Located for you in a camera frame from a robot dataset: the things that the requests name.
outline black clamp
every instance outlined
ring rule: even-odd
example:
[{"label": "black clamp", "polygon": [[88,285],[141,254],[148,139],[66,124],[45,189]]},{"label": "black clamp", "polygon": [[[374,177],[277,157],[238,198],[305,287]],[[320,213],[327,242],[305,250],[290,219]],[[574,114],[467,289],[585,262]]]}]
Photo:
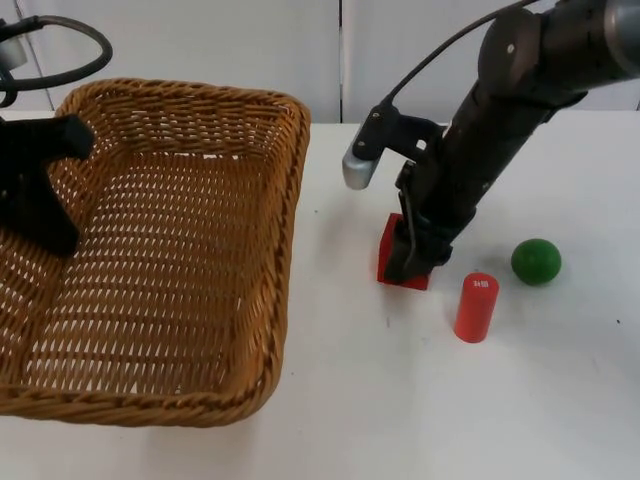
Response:
[{"label": "black clamp", "polygon": [[[391,283],[428,275],[451,256],[451,242],[457,232],[432,224],[419,211],[423,197],[439,177],[437,149],[444,131],[431,120],[402,115],[393,105],[383,103],[371,110],[353,143],[357,162],[352,160],[351,165],[371,162],[371,170],[387,148],[408,159],[396,181],[402,220],[395,224],[384,270],[385,279]],[[366,184],[368,180],[354,183]]]},{"label": "black clamp", "polygon": [[67,157],[87,159],[93,142],[93,133],[75,115],[0,118],[0,226],[55,255],[73,255],[79,232],[53,190],[47,167]]}]

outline robotic arm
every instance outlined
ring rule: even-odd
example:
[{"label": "robotic arm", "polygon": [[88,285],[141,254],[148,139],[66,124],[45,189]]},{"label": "robotic arm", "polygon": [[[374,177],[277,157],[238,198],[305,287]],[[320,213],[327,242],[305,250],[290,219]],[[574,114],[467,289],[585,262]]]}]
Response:
[{"label": "robotic arm", "polygon": [[385,278],[403,283],[444,265],[482,197],[538,126],[593,88],[638,77],[639,0],[560,0],[542,14],[510,8],[496,18],[478,80],[448,129],[401,115],[392,97],[374,107],[343,173],[359,190],[385,148],[408,158],[396,181],[403,220]]}]

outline red block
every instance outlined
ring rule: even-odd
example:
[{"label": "red block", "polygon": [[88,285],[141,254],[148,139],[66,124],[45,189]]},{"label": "red block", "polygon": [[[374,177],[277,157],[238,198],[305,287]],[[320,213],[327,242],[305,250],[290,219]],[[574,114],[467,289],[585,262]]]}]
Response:
[{"label": "red block", "polygon": [[426,290],[429,286],[429,276],[422,275],[412,278],[404,283],[392,283],[384,278],[384,268],[387,265],[387,259],[391,255],[391,243],[393,240],[393,228],[398,220],[402,220],[402,215],[399,213],[392,213],[387,220],[387,226],[384,228],[382,234],[382,240],[380,240],[380,250],[378,252],[378,282],[386,285],[397,285],[399,287],[413,288],[414,290]]}]

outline white table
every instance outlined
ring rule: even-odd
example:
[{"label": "white table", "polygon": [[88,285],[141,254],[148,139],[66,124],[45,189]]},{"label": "white table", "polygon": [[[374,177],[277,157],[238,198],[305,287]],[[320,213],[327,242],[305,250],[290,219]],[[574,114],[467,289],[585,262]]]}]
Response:
[{"label": "white table", "polygon": [[[348,190],[355,131],[313,127],[284,373],[261,412],[211,430],[0,418],[2,478],[640,478],[640,114],[542,127],[426,293],[374,279],[402,161],[385,155],[368,190]],[[564,259],[545,288],[508,263],[537,236]],[[501,294],[489,337],[467,345],[451,322],[474,269]]]}]

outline black mount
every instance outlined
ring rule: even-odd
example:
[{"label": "black mount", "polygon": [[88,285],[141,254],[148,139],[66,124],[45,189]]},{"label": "black mount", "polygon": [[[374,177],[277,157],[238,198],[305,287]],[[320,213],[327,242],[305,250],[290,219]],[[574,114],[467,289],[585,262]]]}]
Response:
[{"label": "black mount", "polygon": [[91,130],[75,115],[7,122],[0,118],[0,227],[58,255],[72,255],[78,229],[54,192],[47,167],[66,157],[84,160]]}]

